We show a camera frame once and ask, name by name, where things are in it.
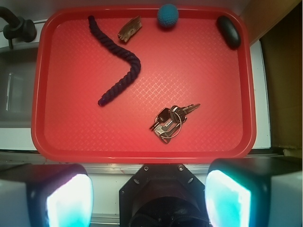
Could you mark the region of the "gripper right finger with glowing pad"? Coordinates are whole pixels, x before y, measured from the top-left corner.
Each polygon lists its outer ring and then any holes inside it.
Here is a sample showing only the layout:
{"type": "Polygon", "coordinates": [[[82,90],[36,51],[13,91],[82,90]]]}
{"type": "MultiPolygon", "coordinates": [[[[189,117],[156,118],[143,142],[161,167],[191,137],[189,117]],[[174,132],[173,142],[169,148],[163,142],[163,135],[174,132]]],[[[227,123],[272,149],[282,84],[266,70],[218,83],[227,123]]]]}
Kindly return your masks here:
{"type": "Polygon", "coordinates": [[[303,161],[216,159],[205,180],[205,204],[214,227],[301,227],[303,161]]]}

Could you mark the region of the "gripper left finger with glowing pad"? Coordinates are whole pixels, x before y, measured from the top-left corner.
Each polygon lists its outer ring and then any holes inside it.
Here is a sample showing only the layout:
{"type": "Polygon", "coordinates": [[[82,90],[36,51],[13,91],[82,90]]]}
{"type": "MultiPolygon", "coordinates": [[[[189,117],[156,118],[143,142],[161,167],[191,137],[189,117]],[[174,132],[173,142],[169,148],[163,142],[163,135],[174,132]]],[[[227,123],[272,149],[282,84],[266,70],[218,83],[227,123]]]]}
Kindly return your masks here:
{"type": "Polygon", "coordinates": [[[1,164],[2,227],[88,227],[93,185],[80,164],[1,164]]]}

